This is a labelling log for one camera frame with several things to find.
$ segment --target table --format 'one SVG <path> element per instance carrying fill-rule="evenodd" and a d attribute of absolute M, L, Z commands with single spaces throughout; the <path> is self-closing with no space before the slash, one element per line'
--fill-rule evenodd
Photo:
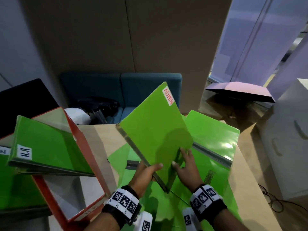
<path fill-rule="evenodd" d="M 115 190 L 119 179 L 107 160 L 126 141 L 110 125 L 78 126 L 85 135 L 94 157 L 110 190 Z M 251 231 L 281 231 L 240 149 L 237 147 L 229 176 L 229 183 L 238 205 L 243 223 Z"/>

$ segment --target person's left hand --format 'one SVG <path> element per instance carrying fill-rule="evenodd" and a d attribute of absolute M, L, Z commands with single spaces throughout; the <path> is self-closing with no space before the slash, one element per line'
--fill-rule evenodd
<path fill-rule="evenodd" d="M 144 195 L 145 190 L 153 178 L 153 173 L 162 169 L 163 166 L 160 163 L 147 167 L 143 161 L 139 163 L 132 180 L 128 184 L 136 192 L 139 199 Z"/>

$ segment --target door handle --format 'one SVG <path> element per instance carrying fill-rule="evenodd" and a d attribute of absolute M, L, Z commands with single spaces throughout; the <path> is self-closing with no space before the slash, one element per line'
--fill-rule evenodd
<path fill-rule="evenodd" d="M 297 131 L 297 133 L 299 134 L 299 136 L 303 139 L 303 140 L 308 140 L 308 135 L 305 134 L 305 132 L 302 130 L 302 128 L 300 127 L 300 125 L 298 124 L 298 120 L 294 121 L 294 127 L 295 130 Z"/>
<path fill-rule="evenodd" d="M 277 138 L 273 138 L 272 139 L 272 146 L 274 148 L 274 152 L 277 156 L 282 156 L 282 153 L 278 150 L 278 145 L 277 145 L 278 139 Z"/>

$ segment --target wooden floor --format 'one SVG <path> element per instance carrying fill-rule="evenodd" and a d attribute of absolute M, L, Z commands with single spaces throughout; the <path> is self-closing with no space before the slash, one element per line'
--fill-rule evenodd
<path fill-rule="evenodd" d="M 255 123 L 266 111 L 266 108 L 258 104 L 241 103 L 206 90 L 199 108 L 199 112 L 217 120 L 225 120 L 241 131 L 238 146 L 257 182 L 282 199 L 271 163 L 255 127 Z M 274 212 L 283 231 L 308 230 L 308 212 L 293 204 L 283 203 L 283 206 L 282 213 Z M 281 209 L 278 203 L 274 203 L 273 207 L 275 210 Z"/>

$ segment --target blue sofa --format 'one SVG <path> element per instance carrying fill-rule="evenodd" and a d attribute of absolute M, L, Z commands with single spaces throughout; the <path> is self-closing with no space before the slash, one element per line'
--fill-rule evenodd
<path fill-rule="evenodd" d="M 119 102 L 118 112 L 113 117 L 106 117 L 108 124 L 123 120 L 165 81 L 177 106 L 180 104 L 180 73 L 68 72 L 60 74 L 60 81 L 70 102 L 89 96 L 106 97 Z"/>

